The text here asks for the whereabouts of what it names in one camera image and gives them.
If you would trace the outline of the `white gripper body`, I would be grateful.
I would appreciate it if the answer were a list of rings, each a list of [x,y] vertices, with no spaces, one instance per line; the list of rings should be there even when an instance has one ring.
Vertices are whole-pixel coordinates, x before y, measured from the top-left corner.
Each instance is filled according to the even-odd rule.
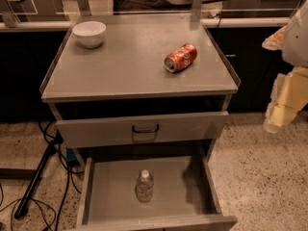
[[[282,57],[285,62],[294,66],[308,66],[308,0],[287,24]]]

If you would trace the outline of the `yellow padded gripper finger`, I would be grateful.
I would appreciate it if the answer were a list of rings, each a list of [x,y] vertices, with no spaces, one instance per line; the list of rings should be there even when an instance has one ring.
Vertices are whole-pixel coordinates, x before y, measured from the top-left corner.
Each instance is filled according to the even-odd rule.
[[[262,47],[271,51],[281,50],[284,45],[284,34],[286,28],[287,26],[283,26],[274,34],[266,38],[262,43]]]
[[[288,126],[308,104],[308,68],[296,66],[288,74],[279,73],[273,83],[264,129],[278,133]]]

